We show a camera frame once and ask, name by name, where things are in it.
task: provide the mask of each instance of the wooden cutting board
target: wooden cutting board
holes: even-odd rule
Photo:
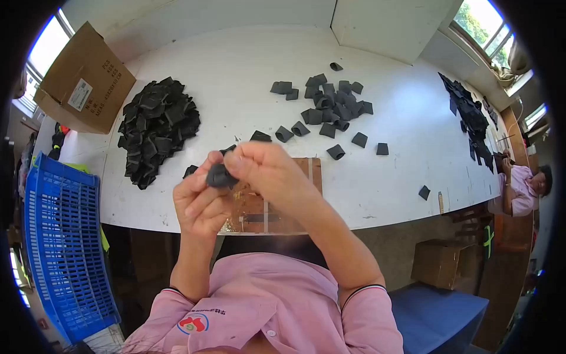
[[[320,159],[293,158],[309,180],[322,194]],[[305,230],[294,219],[278,212],[271,204],[253,191],[249,184],[239,182],[233,190],[234,204],[231,217],[222,227],[221,234],[302,234]]]

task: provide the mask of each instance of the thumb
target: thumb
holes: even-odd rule
[[[258,182],[259,166],[255,161],[230,151],[224,156],[224,165],[228,172],[237,179],[253,185]]]

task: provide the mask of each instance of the hair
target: hair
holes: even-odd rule
[[[544,174],[544,182],[546,184],[546,190],[544,191],[544,194],[542,196],[546,197],[550,193],[550,190],[552,189],[552,170],[548,165],[540,166],[538,170]]]

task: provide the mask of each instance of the box label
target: box label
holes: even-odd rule
[[[73,90],[68,103],[71,107],[75,108],[79,112],[83,110],[84,104],[87,102],[88,95],[92,92],[92,86],[90,86],[85,80],[80,79],[79,83]]]

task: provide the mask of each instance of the tree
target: tree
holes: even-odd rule
[[[480,46],[483,46],[490,38],[489,33],[482,27],[478,19],[470,13],[470,4],[464,2],[458,13],[454,17],[454,21],[464,31],[466,31]],[[501,66],[507,67],[507,50],[502,48],[493,58],[493,61]]]

